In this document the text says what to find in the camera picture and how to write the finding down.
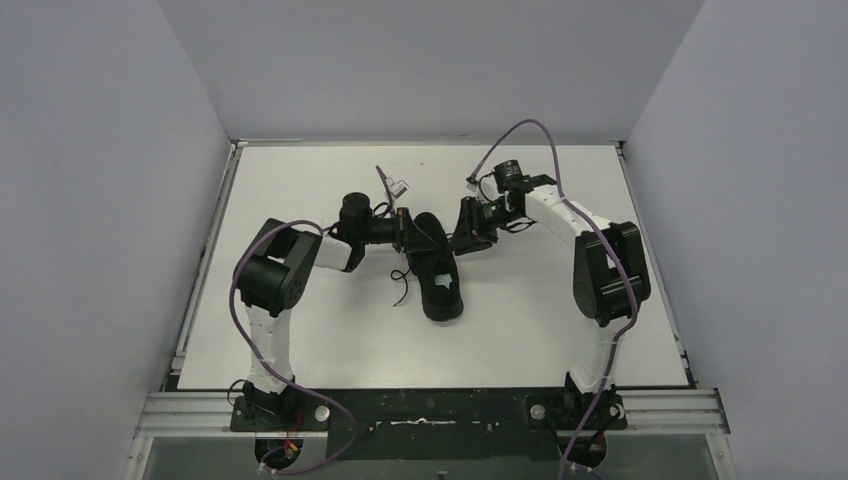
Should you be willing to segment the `black shoelace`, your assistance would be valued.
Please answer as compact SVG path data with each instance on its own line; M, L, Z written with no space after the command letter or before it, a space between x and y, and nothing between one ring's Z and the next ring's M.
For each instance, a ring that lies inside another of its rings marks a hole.
M390 278L395 282L402 282L404 285L404 292L401 297L393 304L393 307L399 306L407 297L409 293L409 276L415 276L410 267L406 271L401 271L398 269L394 269L390 272Z

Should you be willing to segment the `black sneaker shoe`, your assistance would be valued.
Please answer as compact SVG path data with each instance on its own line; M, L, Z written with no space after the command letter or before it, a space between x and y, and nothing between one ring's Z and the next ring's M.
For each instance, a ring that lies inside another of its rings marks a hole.
M458 318L464 303L457 264L448 249L448 236L441 222L430 212L418 214L414 222L437 246L435 250L407 255L411 272L420 285L423 311L435 322Z

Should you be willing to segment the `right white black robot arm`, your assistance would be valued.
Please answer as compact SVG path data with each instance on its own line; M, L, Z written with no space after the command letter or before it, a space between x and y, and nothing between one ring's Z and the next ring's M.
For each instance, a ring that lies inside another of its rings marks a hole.
M521 222L544 227L571 249L573 298L588 327L566 374L577 390L563 398L562 411L571 424L590 425L602 413L595 392L612 387L618 346L651 295L639 228L589 212L561 194L554 178L527 175L515 160L497 165L488 180L470 181L469 188L449 241L453 253L488 249L499 232Z

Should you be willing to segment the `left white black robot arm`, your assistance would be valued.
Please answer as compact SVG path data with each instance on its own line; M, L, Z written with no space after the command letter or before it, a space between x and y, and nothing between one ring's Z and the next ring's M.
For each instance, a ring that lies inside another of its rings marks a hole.
M345 195L339 219L327 233L302 231L306 220L283 223L269 219L237 263L233 289L247 308L250 348L254 353L248 383L262 392L256 405L260 418L273 427L295 416L296 400L284 390L293 381L290 362L291 314L316 268L349 273L365 257L369 245L389 244L409 260L445 252L447 235L425 224L424 212L414 220L406 208L377 216L367 195Z

